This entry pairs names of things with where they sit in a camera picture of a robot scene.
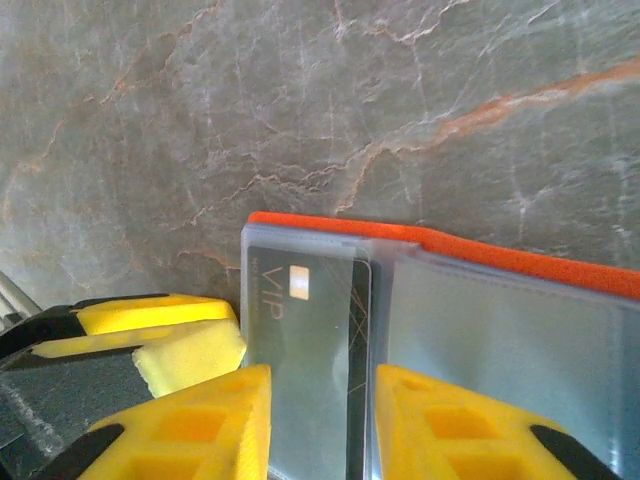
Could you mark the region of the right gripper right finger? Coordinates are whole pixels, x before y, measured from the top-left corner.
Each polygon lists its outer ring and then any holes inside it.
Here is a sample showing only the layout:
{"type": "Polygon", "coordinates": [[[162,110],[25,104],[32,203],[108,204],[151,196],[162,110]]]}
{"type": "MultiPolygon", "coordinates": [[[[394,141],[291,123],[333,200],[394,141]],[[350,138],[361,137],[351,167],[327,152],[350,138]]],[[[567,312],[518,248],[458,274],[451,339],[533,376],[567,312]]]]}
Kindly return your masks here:
{"type": "Polygon", "coordinates": [[[403,367],[376,370],[384,479],[614,479],[559,424],[403,367]]]}

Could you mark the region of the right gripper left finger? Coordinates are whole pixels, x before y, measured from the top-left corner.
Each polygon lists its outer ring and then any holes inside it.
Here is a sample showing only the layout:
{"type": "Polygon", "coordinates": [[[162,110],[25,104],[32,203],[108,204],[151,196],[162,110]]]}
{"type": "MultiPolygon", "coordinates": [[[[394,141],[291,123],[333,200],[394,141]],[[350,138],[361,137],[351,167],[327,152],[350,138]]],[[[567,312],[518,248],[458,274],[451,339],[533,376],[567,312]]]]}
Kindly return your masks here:
{"type": "Polygon", "coordinates": [[[100,420],[50,479],[265,479],[271,370],[238,369],[100,420]]]}

